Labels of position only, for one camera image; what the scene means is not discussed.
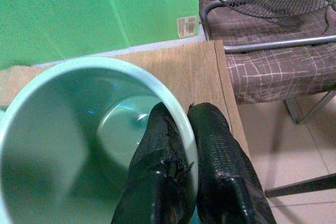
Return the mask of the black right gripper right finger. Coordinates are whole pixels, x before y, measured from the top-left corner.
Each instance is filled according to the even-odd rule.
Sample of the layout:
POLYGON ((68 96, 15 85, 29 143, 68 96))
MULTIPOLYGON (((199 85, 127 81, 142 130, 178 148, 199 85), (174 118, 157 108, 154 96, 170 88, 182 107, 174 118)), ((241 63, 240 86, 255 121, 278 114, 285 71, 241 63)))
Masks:
POLYGON ((201 223, 275 223, 253 168, 229 124, 211 103, 190 105, 198 153, 197 214, 201 223))

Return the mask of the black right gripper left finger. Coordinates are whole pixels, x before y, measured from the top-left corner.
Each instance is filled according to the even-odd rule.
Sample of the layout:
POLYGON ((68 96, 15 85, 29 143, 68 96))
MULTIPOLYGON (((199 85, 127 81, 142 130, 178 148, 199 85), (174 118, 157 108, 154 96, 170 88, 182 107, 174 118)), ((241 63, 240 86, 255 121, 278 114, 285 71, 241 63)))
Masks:
POLYGON ((125 190, 112 223, 183 223, 190 216, 192 163, 177 126, 160 102, 129 165, 125 190))

